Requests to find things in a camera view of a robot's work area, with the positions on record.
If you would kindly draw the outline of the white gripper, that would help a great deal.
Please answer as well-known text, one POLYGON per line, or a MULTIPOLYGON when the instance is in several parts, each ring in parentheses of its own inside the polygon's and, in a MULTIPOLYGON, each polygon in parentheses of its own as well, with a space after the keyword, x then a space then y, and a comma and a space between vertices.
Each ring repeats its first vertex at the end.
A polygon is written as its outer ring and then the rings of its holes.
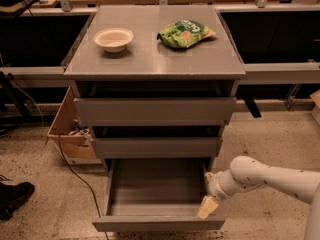
POLYGON ((218 173, 206 172, 208 193, 212 196, 204 196, 196 216, 205 220, 219 206, 217 200, 224 200, 237 193, 237 182, 232 177, 230 170, 218 173))

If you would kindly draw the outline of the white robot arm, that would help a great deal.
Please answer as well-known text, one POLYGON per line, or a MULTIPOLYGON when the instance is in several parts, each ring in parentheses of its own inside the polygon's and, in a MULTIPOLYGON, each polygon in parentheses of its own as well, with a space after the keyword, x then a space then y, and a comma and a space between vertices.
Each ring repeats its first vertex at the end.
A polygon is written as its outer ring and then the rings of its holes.
POLYGON ((205 173, 207 194, 197 217, 205 220, 220 200, 260 187, 270 187, 310 205, 304 240, 320 240, 320 173, 274 167, 248 156, 234 158, 225 171, 205 173))

